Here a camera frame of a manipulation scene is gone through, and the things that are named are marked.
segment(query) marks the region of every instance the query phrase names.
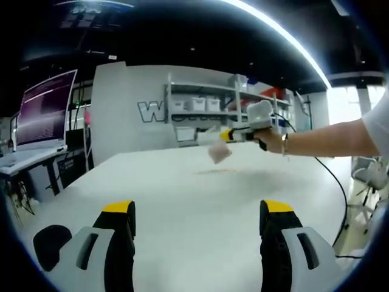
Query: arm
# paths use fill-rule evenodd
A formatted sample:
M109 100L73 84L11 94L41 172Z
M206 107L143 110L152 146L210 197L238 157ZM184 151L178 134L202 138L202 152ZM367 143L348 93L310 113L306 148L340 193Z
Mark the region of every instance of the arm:
M281 153L281 135L272 130L259 131L256 138L269 151ZM322 129L288 135L287 153L303 156L374 156L378 150L361 119L338 123Z
M270 152L281 153L281 135L272 129L255 133ZM375 156L389 158L389 92L359 120L288 135L287 152L303 156Z

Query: shelf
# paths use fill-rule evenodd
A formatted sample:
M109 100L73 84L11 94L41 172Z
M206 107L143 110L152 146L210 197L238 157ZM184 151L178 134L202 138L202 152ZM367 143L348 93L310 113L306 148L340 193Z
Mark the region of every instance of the shelf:
M175 111L172 116L237 116L237 111Z
M221 85L210 85L203 83L171 83L171 93L183 93L183 94L204 94L211 96L224 96L226 94L235 94L235 88L221 86Z
M178 141L178 147L194 147L198 146L197 140Z
M248 93L248 92L240 92L241 98L242 99L249 99L249 100L268 100L270 102L274 102L273 98L268 97L268 96L262 96L259 94L253 94L253 93ZM284 100L277 99L277 103L280 105L284 106L290 106L291 104L289 102L286 102Z

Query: bracelet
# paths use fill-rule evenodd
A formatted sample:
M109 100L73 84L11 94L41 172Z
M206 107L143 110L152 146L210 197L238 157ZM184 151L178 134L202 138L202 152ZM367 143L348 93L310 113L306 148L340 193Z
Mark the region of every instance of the bracelet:
M287 134L282 135L281 137L281 153L283 156L287 155Z

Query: window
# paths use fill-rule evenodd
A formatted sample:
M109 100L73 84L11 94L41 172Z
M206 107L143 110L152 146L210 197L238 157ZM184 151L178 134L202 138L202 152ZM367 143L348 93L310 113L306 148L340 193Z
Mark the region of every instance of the window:
M380 101L385 92L384 86L367 86L367 92L369 94L371 109L373 109Z
M329 124L349 122L362 116L355 86L327 90Z

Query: white sleeve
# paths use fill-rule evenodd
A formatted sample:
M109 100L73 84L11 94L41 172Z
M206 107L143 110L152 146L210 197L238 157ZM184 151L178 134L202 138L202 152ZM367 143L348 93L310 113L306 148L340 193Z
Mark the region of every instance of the white sleeve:
M379 103L362 117L369 136L381 156L389 159L389 92L385 91Z

